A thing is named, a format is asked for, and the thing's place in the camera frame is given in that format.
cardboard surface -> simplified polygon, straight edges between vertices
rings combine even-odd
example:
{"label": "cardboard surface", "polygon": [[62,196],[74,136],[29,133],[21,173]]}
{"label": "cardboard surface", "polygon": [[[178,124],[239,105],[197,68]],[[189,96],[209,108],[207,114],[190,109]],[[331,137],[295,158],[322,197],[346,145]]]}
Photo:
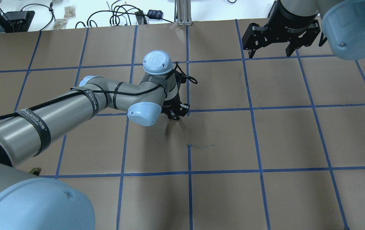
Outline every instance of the cardboard surface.
{"label": "cardboard surface", "polygon": [[0,34],[0,115],[87,75],[139,84],[167,51],[197,78],[189,116],[152,127],[106,109],[18,169],[84,192],[96,229],[365,228],[365,59],[287,44],[248,59],[240,38],[267,19]]}

white floor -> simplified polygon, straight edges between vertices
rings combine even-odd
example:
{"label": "white floor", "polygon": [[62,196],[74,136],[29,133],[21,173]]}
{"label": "white floor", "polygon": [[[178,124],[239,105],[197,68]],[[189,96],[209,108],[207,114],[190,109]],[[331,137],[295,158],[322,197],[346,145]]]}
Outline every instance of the white floor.
{"label": "white floor", "polygon": [[[74,28],[76,22],[86,23],[87,18],[96,11],[108,10],[114,0],[53,0],[53,9],[56,19],[63,19],[65,6],[76,6],[76,17],[67,22],[66,29]],[[19,11],[23,6],[31,3],[49,5],[50,0],[3,0],[0,7],[4,12]],[[174,0],[121,0],[118,5],[134,5],[147,13],[149,9],[161,10],[163,18],[174,21]],[[191,14],[193,21],[212,21],[228,19],[257,19],[266,18],[273,4],[273,0],[237,0],[231,4],[227,0],[191,0]],[[35,11],[35,17],[29,31],[37,31],[43,28],[51,19],[51,14],[46,7],[34,6],[26,7],[26,10]],[[110,12],[95,14],[92,19],[98,26],[110,26]],[[132,23],[136,24],[134,15],[130,15]],[[164,21],[149,20],[149,24],[166,23]],[[45,30],[51,30],[53,23]]]}

plastic bag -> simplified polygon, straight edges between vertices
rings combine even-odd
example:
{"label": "plastic bag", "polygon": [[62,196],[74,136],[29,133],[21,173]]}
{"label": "plastic bag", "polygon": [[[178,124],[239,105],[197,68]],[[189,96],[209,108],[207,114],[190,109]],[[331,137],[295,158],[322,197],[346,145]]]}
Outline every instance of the plastic bag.
{"label": "plastic bag", "polygon": [[76,17],[76,6],[66,6],[64,18]]}
{"label": "plastic bag", "polygon": [[53,29],[66,29],[67,19],[56,19]]}

black base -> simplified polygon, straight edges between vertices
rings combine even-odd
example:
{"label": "black base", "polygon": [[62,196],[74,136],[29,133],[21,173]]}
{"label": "black base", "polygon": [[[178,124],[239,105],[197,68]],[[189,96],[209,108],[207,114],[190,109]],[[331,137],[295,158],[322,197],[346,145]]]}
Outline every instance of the black base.
{"label": "black base", "polygon": [[3,15],[6,20],[10,20],[15,32],[27,32],[34,16],[35,11],[11,11]]}

light blue cap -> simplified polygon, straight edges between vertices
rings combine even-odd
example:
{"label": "light blue cap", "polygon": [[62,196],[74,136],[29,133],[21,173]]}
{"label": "light blue cap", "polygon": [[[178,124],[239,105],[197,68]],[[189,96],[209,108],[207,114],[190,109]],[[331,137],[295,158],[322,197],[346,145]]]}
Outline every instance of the light blue cap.
{"label": "light blue cap", "polygon": [[165,51],[155,50],[143,58],[143,68],[148,74],[162,75],[173,70],[173,64]]}
{"label": "light blue cap", "polygon": [[34,178],[0,193],[0,230],[95,229],[89,199],[64,182]]}
{"label": "light blue cap", "polygon": [[133,122],[142,126],[152,126],[156,123],[161,106],[153,102],[139,102],[128,108],[127,116]]}
{"label": "light blue cap", "polygon": [[324,15],[322,27],[337,57],[365,58],[365,0],[345,0],[333,6]]}
{"label": "light blue cap", "polygon": [[86,85],[88,81],[90,81],[92,78],[95,78],[95,77],[99,77],[99,76],[89,75],[89,76],[83,77],[83,80],[81,80],[80,83],[79,83],[79,87]]}

